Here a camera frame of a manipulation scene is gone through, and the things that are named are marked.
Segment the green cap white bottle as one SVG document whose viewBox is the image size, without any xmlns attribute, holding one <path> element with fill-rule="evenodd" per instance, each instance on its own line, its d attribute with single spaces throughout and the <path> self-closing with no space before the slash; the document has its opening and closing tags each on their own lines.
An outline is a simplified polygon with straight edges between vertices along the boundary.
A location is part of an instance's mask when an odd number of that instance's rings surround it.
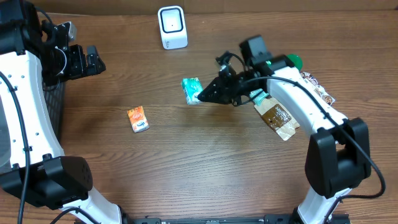
<svg viewBox="0 0 398 224">
<path fill-rule="evenodd" d="M 295 67 L 301 71 L 302 67 L 303 67 L 303 61 L 301 59 L 301 57 L 299 57 L 296 54 L 288 54 L 287 57 L 294 63 Z"/>
</svg>

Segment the beige clear plastic pouch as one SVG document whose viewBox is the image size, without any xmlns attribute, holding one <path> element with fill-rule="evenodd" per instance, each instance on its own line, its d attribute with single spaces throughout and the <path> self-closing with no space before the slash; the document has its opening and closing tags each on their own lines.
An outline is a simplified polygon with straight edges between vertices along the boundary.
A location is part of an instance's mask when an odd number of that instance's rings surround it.
<svg viewBox="0 0 398 224">
<path fill-rule="evenodd" d="M 312 90 L 317 93 L 328 105 L 332 105 L 335 99 L 319 84 L 318 80 L 308 72 L 300 73 L 306 83 L 312 84 Z M 262 120 L 276 132 L 284 141 L 287 141 L 300 127 L 299 123 L 289 111 L 270 95 L 258 106 L 254 104 Z"/>
</svg>

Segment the teal Kleenex tissue pack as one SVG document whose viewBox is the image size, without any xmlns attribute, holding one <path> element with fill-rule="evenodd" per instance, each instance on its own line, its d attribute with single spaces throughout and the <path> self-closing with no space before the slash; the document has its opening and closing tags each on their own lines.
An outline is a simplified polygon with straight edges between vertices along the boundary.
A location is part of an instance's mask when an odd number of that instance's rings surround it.
<svg viewBox="0 0 398 224">
<path fill-rule="evenodd" d="M 198 95 L 203 91 L 203 88 L 197 77 L 184 78 L 181 85 L 188 105 L 197 105 L 201 103 L 198 99 Z"/>
</svg>

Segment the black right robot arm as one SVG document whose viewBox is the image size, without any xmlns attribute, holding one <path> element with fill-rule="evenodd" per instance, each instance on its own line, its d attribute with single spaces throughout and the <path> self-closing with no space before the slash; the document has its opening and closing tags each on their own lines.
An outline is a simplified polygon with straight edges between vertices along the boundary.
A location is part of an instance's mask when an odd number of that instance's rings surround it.
<svg viewBox="0 0 398 224">
<path fill-rule="evenodd" d="M 273 56 L 260 35 L 239 45 L 244 70 L 236 73 L 229 64 L 234 56 L 216 58 L 218 76 L 198 95 L 207 103 L 241 106 L 242 96 L 262 89 L 286 107 L 309 136 L 305 175 L 310 189 L 290 215 L 266 215 L 271 223 L 346 223 L 333 212 L 354 188 L 371 174 L 369 131 L 360 118 L 348 119 L 328 105 L 301 77 L 295 62 L 286 55 Z"/>
</svg>

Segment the green toilet tissue wipes pack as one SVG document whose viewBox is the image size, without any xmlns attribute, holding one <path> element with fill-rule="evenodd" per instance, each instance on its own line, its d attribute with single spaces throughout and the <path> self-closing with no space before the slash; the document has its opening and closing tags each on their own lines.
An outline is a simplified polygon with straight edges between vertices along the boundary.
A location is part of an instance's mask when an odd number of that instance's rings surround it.
<svg viewBox="0 0 398 224">
<path fill-rule="evenodd" d="M 249 97 L 252 99 L 255 105 L 260 105 L 264 99 L 269 96 L 263 89 L 257 89 L 250 92 Z"/>
</svg>

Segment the orange red tissue pack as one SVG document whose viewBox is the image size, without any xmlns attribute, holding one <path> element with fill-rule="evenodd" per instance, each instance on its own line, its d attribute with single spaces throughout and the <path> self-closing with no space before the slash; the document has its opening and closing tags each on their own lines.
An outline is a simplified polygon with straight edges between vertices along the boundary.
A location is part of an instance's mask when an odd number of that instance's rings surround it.
<svg viewBox="0 0 398 224">
<path fill-rule="evenodd" d="M 149 123 L 142 106 L 138 106 L 136 108 L 128 110 L 127 115 L 129 117 L 132 130 L 135 133 L 149 129 Z"/>
</svg>

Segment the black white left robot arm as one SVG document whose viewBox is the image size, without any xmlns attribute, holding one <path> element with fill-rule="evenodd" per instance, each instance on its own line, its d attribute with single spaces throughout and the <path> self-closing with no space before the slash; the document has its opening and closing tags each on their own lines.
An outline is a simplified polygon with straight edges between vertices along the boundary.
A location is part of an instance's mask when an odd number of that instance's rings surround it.
<svg viewBox="0 0 398 224">
<path fill-rule="evenodd" d="M 1 103 L 9 131 L 11 170 L 3 191 L 20 205 L 71 213 L 83 223 L 129 223 L 119 205 L 94 188 L 87 161 L 66 156 L 53 130 L 45 93 L 105 71 L 95 46 L 75 43 L 71 22 L 39 19 L 29 1 L 1 2 Z"/>
</svg>

